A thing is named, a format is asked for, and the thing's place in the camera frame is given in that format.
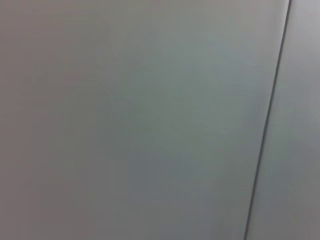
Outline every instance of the dark vertical line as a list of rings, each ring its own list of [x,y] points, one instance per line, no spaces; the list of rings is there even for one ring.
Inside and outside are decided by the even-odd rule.
[[[254,176],[254,182],[253,182],[253,187],[252,187],[252,192],[251,192],[251,199],[250,199],[248,216],[247,216],[246,224],[245,224],[245,231],[244,231],[243,240],[247,240],[247,238],[248,238],[249,225],[250,225],[250,221],[251,221],[252,210],[253,210],[253,205],[254,205],[255,195],[256,195],[258,175],[259,175],[262,156],[263,156],[263,152],[264,152],[264,148],[265,148],[266,135],[267,135],[267,130],[268,130],[268,126],[269,126],[269,120],[270,120],[270,112],[271,112],[272,103],[273,103],[273,100],[274,100],[275,89],[276,89],[276,84],[277,84],[277,79],[278,79],[278,74],[279,74],[279,68],[280,68],[280,62],[281,62],[282,52],[283,52],[283,48],[284,48],[284,42],[285,42],[285,37],[286,37],[286,32],[287,32],[287,25],[288,25],[288,20],[289,20],[291,2],[292,2],[292,0],[289,0],[288,8],[287,8],[287,11],[286,11],[283,34],[282,34],[281,45],[280,45],[280,50],[279,50],[279,56],[278,56],[278,60],[277,60],[277,63],[276,63],[274,80],[273,80],[273,85],[272,85],[272,91],[271,91],[268,111],[267,111],[267,114],[266,114],[265,124],[264,124],[264,128],[263,128],[262,140],[261,140],[261,145],[260,145],[260,152],[259,152],[258,162],[257,162],[257,165],[256,165],[256,171],[255,171],[255,176]]]

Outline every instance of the gray wall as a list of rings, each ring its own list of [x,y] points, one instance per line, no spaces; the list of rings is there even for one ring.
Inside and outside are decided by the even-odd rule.
[[[2,0],[1,239],[242,239],[287,5]]]
[[[249,240],[320,239],[319,13],[292,1]]]

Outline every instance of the plain wall surface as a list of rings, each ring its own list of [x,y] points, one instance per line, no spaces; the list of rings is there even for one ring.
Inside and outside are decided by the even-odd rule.
[[[292,1],[248,240],[320,239],[319,13]]]
[[[287,0],[2,0],[2,240],[239,240]]]

